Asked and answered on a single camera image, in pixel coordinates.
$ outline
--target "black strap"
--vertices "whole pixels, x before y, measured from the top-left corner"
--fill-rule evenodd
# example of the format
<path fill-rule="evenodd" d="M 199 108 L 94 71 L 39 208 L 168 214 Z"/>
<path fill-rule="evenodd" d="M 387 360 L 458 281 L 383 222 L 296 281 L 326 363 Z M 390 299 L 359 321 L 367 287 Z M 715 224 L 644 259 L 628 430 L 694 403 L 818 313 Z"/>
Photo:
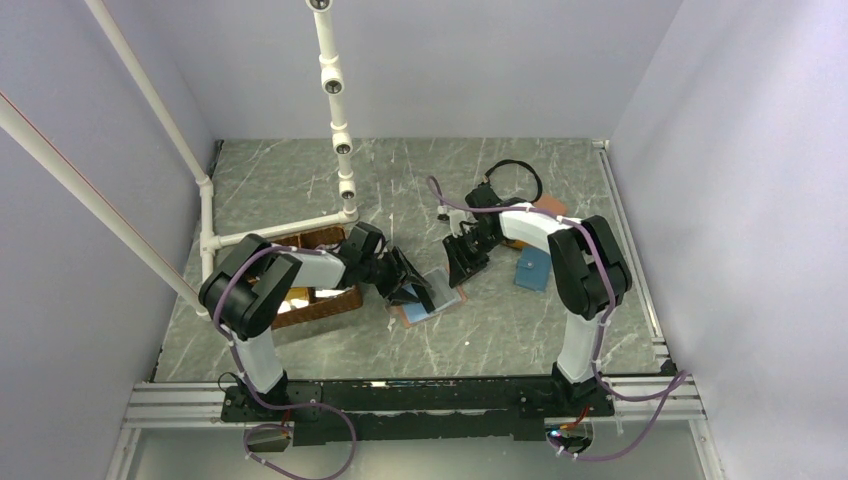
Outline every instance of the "black strap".
<path fill-rule="evenodd" d="M 492 176 L 492 173 L 494 173 L 495 170 L 504 165 L 518 165 L 527 170 L 528 172 L 532 173 L 533 178 L 536 179 L 536 197 L 533 198 L 533 200 L 530 200 L 530 203 L 536 203 L 539 201 L 540 198 L 542 198 L 542 179 L 539 178 L 539 174 L 536 173 L 536 170 L 534 170 L 529 163 L 523 162 L 521 160 L 512 160 L 507 158 L 496 163 L 492 168 L 486 170 L 486 173 L 483 174 L 483 183 L 488 183 L 489 177 Z"/>

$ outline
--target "wall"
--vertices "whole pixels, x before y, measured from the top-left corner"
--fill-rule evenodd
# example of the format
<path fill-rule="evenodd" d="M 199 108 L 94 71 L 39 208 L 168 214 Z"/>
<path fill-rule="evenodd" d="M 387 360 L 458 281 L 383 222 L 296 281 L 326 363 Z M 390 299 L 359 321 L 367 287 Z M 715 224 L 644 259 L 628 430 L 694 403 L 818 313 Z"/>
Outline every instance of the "wall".
<path fill-rule="evenodd" d="M 147 0 L 220 138 L 329 136 L 303 0 Z M 359 137 L 608 138 L 680 0 L 345 0 Z"/>
<path fill-rule="evenodd" d="M 612 138 L 732 479 L 844 478 L 848 5 L 683 3 Z"/>
<path fill-rule="evenodd" d="M 149 18 L 107 5 L 208 159 L 213 137 Z M 0 89 L 182 267 L 193 178 L 82 1 L 0 5 Z M 103 478 L 174 293 L 2 130 L 0 152 L 0 478 Z"/>

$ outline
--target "gray wall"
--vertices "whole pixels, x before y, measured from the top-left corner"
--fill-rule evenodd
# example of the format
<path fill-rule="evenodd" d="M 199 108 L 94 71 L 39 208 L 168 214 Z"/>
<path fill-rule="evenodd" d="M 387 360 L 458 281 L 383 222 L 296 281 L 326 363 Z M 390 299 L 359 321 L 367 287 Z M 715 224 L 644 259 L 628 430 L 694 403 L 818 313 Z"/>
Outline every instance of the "gray wall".
<path fill-rule="evenodd" d="M 848 5 L 683 3 L 612 138 L 730 478 L 845 478 Z"/>
<path fill-rule="evenodd" d="M 107 4 L 208 159 L 212 136 L 146 10 Z M 0 4 L 0 89 L 181 268 L 193 178 L 82 1 Z M 174 293 L 2 130 L 0 152 L 0 478 L 103 478 Z"/>
<path fill-rule="evenodd" d="M 303 0 L 146 0 L 220 138 L 329 135 Z M 680 0 L 341 0 L 359 137 L 608 138 Z"/>

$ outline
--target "brown basket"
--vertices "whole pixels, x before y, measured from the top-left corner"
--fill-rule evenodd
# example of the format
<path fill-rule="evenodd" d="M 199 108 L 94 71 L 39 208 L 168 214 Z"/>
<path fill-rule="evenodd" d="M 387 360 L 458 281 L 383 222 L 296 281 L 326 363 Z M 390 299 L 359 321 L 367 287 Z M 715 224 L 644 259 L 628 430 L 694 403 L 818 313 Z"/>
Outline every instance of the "brown basket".
<path fill-rule="evenodd" d="M 344 228 L 339 226 L 322 228 L 288 237 L 272 238 L 271 242 L 291 247 L 315 248 L 319 245 L 335 245 L 345 239 Z M 315 289 L 309 289 L 309 305 L 277 314 L 272 329 L 287 327 L 338 313 L 355 310 L 362 306 L 362 292 L 358 285 L 331 298 L 318 298 Z"/>

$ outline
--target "white wall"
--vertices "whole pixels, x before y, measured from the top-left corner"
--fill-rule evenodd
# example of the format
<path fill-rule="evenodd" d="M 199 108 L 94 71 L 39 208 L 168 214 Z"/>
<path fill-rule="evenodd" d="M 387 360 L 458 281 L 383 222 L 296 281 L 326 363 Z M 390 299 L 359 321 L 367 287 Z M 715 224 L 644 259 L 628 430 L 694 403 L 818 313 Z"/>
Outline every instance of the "white wall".
<path fill-rule="evenodd" d="M 147 0 L 220 138 L 329 135 L 303 0 Z M 339 0 L 359 137 L 608 138 L 680 0 Z"/>
<path fill-rule="evenodd" d="M 612 138 L 732 479 L 848 472 L 848 4 L 683 3 Z"/>
<path fill-rule="evenodd" d="M 108 1 L 195 154 L 213 138 L 129 0 Z M 178 268 L 193 178 L 82 1 L 0 4 L 0 89 Z M 0 130 L 0 478 L 103 478 L 174 293 Z"/>

